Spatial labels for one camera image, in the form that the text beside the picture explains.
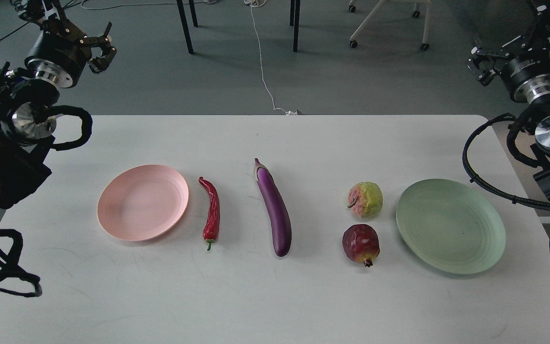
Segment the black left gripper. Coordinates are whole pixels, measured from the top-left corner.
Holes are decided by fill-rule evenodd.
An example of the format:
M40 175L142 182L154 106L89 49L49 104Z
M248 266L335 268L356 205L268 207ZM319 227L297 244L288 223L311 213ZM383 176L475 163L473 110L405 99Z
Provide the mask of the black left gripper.
M116 55L109 37L112 26L112 22L108 22L102 35L86 37L84 31L68 20L44 20L37 41L25 59L25 67L36 77L52 75L51 81L59 88L75 87L87 64L94 74L109 68ZM92 57L91 48L96 47L105 50L101 56Z

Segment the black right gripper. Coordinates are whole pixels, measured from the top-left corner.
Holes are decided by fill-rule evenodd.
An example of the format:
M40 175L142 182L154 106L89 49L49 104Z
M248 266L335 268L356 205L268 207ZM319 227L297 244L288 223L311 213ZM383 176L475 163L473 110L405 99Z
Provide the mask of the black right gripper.
M499 72L497 60L508 60ZM518 104L550 104L550 51L546 48L519 54L476 45L467 67L482 86L500 76L509 97Z

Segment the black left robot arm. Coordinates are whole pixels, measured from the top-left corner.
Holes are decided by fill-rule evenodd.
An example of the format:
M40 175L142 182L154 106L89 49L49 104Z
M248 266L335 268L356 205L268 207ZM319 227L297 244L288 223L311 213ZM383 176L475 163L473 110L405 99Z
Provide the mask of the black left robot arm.
M59 105L60 90L77 85L86 66L98 74L116 55L109 23L90 37L70 20L40 22L40 35L23 68L0 70L0 209L33 194L52 174L44 164L51 150L86 144L93 119L82 107ZM42 295L40 277L20 266L22 234L0 228L0 292L25 298Z

